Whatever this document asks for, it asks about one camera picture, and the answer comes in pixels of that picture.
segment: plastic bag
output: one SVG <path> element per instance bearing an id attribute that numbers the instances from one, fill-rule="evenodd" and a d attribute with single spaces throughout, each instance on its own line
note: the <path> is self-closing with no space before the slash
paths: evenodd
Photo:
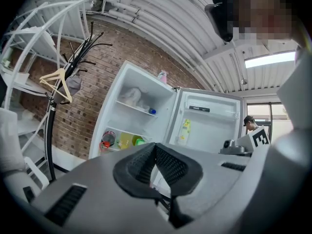
<path id="1" fill-rule="evenodd" d="M 145 112 L 148 112 L 150 109 L 150 106 L 145 104 L 144 101 L 141 99 L 139 102 L 136 104 L 136 108 L 141 109 Z"/>
<path id="2" fill-rule="evenodd" d="M 141 91 L 138 88 L 131 88 L 124 95 L 120 96 L 119 101 L 131 107 L 136 107 L 140 98 Z"/>

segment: green container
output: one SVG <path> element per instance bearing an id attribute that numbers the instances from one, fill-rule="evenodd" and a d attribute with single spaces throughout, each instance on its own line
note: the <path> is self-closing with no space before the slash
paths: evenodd
<path id="1" fill-rule="evenodd" d="M 139 146 L 139 145 L 143 145 L 143 144 L 145 144 L 145 141 L 144 141 L 143 139 L 141 139 L 141 138 L 138 138 L 138 139 L 136 140 L 135 146 Z"/>

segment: vent slot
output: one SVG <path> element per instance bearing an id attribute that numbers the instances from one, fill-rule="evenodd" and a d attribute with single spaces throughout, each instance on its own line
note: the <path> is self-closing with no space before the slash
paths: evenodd
<path id="1" fill-rule="evenodd" d="M 87 188 L 80 185 L 72 185 L 71 188 L 56 202 L 45 217 L 57 225 L 63 226 L 75 206 L 80 201 Z"/>
<path id="2" fill-rule="evenodd" d="M 221 164 L 221 166 L 240 172 L 243 172 L 246 168 L 246 166 L 244 165 L 238 165 L 230 162 L 224 162 L 223 164 Z"/>
<path id="3" fill-rule="evenodd" d="M 25 197 L 26 197 L 28 203 L 33 201 L 33 199 L 35 198 L 35 195 L 34 195 L 33 190 L 31 189 L 31 187 L 30 186 L 23 187 L 23 191 L 24 191 L 24 194 L 25 194 Z"/>

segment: yellow bottle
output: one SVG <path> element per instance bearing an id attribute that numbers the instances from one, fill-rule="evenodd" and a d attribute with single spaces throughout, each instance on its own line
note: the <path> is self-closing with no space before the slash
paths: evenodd
<path id="1" fill-rule="evenodd" d="M 122 150 L 127 149 L 129 147 L 132 147 L 133 146 L 133 144 L 132 144 L 133 136 L 134 135 L 132 135 L 132 134 L 121 133 L 118 147 Z"/>
<path id="2" fill-rule="evenodd" d="M 177 143 L 181 146 L 185 146 L 189 138 L 190 132 L 191 132 L 191 120 L 185 119 L 184 124 L 182 125 L 182 128 L 180 130 Z"/>

